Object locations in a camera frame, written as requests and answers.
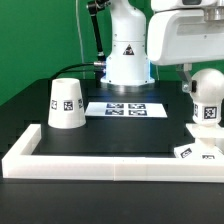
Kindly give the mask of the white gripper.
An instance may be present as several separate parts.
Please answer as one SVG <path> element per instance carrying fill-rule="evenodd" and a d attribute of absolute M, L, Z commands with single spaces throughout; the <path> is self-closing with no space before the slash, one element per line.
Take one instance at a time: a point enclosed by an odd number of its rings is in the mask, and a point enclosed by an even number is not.
<path fill-rule="evenodd" d="M 192 91 L 189 63 L 224 59 L 224 21 L 205 21 L 201 9 L 156 13 L 148 26 L 147 54 L 155 65 L 176 65 L 182 91 Z"/>

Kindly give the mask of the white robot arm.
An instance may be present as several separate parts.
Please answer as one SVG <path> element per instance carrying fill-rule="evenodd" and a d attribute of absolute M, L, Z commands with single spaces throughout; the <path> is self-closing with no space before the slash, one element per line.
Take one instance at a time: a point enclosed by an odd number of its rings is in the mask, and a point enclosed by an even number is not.
<path fill-rule="evenodd" d="M 154 84 L 152 64 L 175 65 L 192 88 L 191 65 L 224 59 L 224 0 L 151 0 L 145 15 L 128 0 L 112 0 L 112 51 L 103 87 L 137 92 Z"/>

